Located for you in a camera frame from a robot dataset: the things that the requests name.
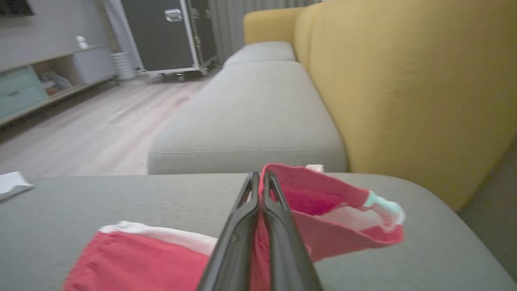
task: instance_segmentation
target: red cloth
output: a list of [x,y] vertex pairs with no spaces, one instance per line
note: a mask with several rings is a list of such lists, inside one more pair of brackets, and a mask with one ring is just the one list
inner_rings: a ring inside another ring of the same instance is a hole
[[[365,204],[373,197],[369,190],[303,167],[268,164],[262,179],[266,170],[276,174],[313,261],[403,240],[403,227],[393,223],[389,211],[379,204]],[[261,181],[260,201],[263,190]],[[344,209],[353,211],[340,212]],[[377,220],[371,219],[372,213],[378,214]],[[269,290],[269,239],[262,212],[251,262],[251,289]],[[98,232],[70,271],[64,290],[195,290],[207,263],[208,256],[184,246]]]
[[[275,173],[280,182],[312,261],[368,248],[382,248],[404,239],[402,225],[397,225],[392,232],[384,231],[382,225],[355,231],[344,224],[319,217],[340,207],[352,207],[360,211],[374,210],[381,216],[385,214],[377,205],[373,205],[373,209],[362,207],[368,199],[369,190],[357,188],[304,167],[266,165],[262,169],[258,186],[260,201],[263,199],[264,174],[268,170]],[[263,291],[269,290],[269,286],[269,236],[261,212],[254,238],[251,289]]]
[[63,290],[194,291],[208,256],[184,246],[123,232],[97,232]]

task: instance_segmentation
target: seat cushion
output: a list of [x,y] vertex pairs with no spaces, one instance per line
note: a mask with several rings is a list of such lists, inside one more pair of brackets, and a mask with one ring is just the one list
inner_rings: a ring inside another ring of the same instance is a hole
[[296,61],[293,47],[286,41],[265,41],[244,46],[232,56],[224,65],[242,63],[269,62],[269,61]]
[[148,173],[250,172],[267,163],[346,170],[334,123],[296,62],[223,68],[157,135]]
[[[315,264],[325,290],[516,290],[474,233],[441,200],[386,176],[331,173],[396,201],[405,241]],[[96,230],[120,220],[217,237],[246,174],[62,177],[0,204],[2,290],[58,290]]]

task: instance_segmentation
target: gray curtain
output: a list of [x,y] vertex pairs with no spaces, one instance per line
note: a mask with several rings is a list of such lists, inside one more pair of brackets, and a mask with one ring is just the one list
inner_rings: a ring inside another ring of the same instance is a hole
[[220,63],[244,46],[242,19],[246,13],[302,7],[314,2],[315,0],[209,0]]

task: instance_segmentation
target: television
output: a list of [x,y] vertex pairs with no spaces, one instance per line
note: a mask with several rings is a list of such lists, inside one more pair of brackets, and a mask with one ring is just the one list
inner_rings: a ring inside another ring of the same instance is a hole
[[27,0],[0,0],[0,17],[34,15]]

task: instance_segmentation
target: mint green drawer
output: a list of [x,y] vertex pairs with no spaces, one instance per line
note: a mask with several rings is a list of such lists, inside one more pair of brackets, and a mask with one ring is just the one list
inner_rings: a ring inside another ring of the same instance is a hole
[[42,102],[45,97],[37,86],[24,88],[0,96],[0,118],[8,117],[20,110]]
[[32,72],[27,67],[0,72],[0,94],[15,91],[33,83]]

